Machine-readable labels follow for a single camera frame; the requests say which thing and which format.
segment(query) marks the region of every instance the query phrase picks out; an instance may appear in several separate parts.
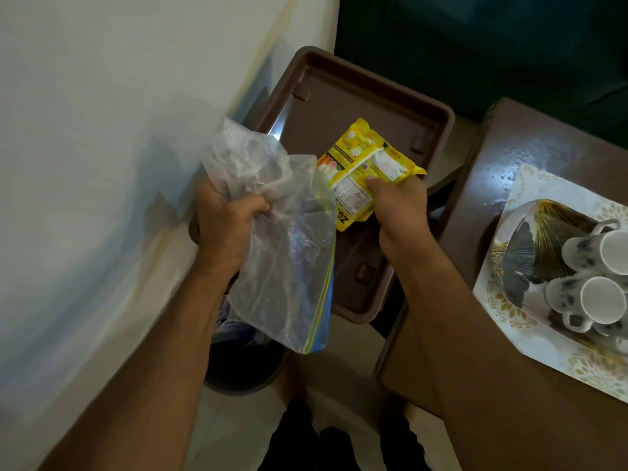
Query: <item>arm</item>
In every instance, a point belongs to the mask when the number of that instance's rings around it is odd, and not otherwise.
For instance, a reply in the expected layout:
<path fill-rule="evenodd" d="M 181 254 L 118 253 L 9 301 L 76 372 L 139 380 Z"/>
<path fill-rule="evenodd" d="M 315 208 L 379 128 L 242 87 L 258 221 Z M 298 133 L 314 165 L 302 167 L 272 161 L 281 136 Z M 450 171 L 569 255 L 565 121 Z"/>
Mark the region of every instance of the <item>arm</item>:
<path fill-rule="evenodd" d="M 196 260 L 161 318 L 41 469 L 177 470 L 183 467 L 220 299 L 249 247 L 251 219 L 269 206 L 225 202 L 197 189 Z"/>
<path fill-rule="evenodd" d="M 615 451 L 475 299 L 429 232 L 423 182 L 409 178 L 395 187 L 369 180 L 369 188 L 382 250 L 406 293 L 463 468 L 600 469 L 601 450 Z M 582 442 L 590 446 L 575 444 Z M 553 456 L 561 457 L 560 467 L 548 463 Z"/>

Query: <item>hand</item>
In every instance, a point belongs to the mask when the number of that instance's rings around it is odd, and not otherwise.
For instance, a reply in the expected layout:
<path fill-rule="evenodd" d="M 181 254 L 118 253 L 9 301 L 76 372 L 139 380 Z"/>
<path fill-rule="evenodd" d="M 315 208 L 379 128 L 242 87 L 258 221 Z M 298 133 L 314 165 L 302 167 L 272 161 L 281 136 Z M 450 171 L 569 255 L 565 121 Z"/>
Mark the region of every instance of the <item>hand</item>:
<path fill-rule="evenodd" d="M 197 262 L 225 271 L 228 280 L 249 251 L 253 215 L 267 212 L 270 205 L 255 193 L 227 201 L 209 178 L 197 188 L 196 201 L 200 227 Z"/>
<path fill-rule="evenodd" d="M 382 228 L 379 245 L 395 269 L 409 261 L 424 261 L 436 246 L 427 220 L 427 189 L 416 176 L 400 185 L 368 178 L 374 194 L 375 215 Z"/>

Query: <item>ziplock bag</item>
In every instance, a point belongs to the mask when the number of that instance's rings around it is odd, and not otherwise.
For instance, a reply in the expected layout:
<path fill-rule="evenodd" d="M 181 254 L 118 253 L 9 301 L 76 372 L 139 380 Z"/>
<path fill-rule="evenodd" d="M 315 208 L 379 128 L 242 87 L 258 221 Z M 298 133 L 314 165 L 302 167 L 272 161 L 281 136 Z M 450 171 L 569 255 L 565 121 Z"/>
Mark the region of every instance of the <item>ziplock bag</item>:
<path fill-rule="evenodd" d="M 337 209 L 312 155 L 290 155 L 270 135 L 226 119 L 203 165 L 228 200 L 258 193 L 251 248 L 227 300 L 239 320 L 286 347 L 325 348 L 334 277 Z"/>

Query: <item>wall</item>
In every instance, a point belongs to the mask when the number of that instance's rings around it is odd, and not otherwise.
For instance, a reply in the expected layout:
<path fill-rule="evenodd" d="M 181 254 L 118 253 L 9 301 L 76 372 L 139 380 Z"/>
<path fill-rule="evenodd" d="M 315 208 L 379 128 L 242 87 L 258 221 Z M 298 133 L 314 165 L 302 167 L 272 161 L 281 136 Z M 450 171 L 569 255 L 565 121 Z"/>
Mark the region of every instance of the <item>wall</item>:
<path fill-rule="evenodd" d="M 194 254 L 200 154 L 338 0 L 0 2 L 0 461 L 31 468 Z"/>

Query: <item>forearm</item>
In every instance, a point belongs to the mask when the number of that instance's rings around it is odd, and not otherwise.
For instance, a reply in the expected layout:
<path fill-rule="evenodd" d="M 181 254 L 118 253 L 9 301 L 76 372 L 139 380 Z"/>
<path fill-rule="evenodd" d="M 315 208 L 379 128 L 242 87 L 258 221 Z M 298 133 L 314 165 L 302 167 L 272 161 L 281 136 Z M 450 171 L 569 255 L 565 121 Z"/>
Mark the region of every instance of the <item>forearm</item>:
<path fill-rule="evenodd" d="M 514 349 L 436 243 L 397 273 L 463 468 L 544 468 L 541 457 L 561 448 L 565 469 L 592 468 L 595 457 L 572 445 L 589 430 L 582 413 Z"/>
<path fill-rule="evenodd" d="M 180 469 L 229 278 L 196 262 L 166 311 L 43 469 Z"/>

